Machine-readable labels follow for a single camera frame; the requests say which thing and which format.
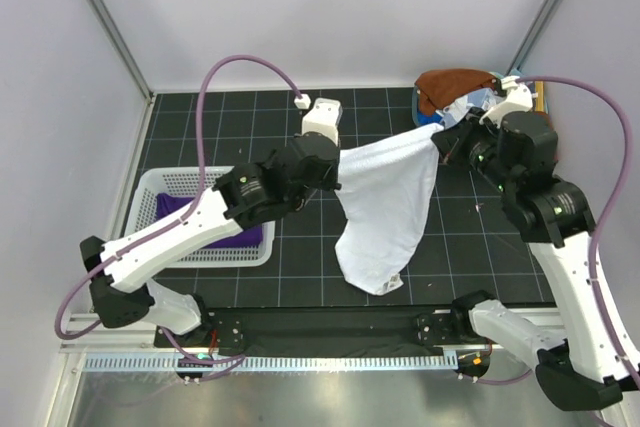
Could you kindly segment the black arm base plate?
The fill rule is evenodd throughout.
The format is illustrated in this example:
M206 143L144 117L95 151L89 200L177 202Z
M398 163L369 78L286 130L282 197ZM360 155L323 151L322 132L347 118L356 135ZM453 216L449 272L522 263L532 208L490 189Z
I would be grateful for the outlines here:
M458 309L438 306L211 309L202 325L176 334L184 348L214 345L226 355L341 357L377 346L483 344Z

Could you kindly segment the white towel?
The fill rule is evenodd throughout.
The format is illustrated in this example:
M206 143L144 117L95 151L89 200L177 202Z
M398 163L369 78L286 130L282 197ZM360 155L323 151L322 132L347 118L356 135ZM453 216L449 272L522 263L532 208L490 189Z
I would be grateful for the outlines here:
M426 125L340 153L336 192L346 224L335 245L345 281L374 296L403 285L421 241L439 152Z

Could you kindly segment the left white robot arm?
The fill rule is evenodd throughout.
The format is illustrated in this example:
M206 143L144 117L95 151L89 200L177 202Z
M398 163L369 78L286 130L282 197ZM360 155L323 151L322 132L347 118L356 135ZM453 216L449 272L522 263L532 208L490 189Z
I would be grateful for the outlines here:
M209 244L301 210L316 190L339 189L339 158L337 138L307 132L263 162L233 167L189 204L140 231L109 242L85 239L84 260L102 268L89 285L101 324L115 329L146 321L190 347L206 344L212 324L203 302L154 276Z

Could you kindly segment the white plastic mesh basket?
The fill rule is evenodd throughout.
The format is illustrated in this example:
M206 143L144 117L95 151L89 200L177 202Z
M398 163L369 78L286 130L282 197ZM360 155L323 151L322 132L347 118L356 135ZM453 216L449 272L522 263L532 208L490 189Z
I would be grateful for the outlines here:
M125 234L137 232L156 222L157 200L161 194L191 200L197 191L197 167L164 167L143 173L134 191L124 227ZM270 257L275 223L263 224L251 232L224 239L216 247L196 250L175 261L169 268L245 268L263 265Z

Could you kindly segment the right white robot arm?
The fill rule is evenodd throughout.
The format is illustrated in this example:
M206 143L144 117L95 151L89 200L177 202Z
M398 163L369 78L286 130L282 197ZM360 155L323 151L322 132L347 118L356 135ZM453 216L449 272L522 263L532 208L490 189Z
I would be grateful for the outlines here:
M550 286L565 333L545 332L485 290L455 299L450 329L460 342L497 342L525 363L563 411L602 410L635 389L639 351L617 313L618 352L599 309L614 308L597 260L588 257L596 223L586 195L557 175L558 136L546 119L511 112L493 126L477 110L432 138L446 164L477 172L499 191L501 209Z

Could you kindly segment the purple towel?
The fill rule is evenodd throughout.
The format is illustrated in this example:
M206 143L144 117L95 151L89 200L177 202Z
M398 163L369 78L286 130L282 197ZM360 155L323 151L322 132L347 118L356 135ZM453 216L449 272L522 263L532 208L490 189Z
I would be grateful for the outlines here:
M176 197L166 193L156 196L156 219L163 219L182 209L194 200L193 197ZM245 230L238 235L210 243L205 249L257 247L263 241L262 226L258 225Z

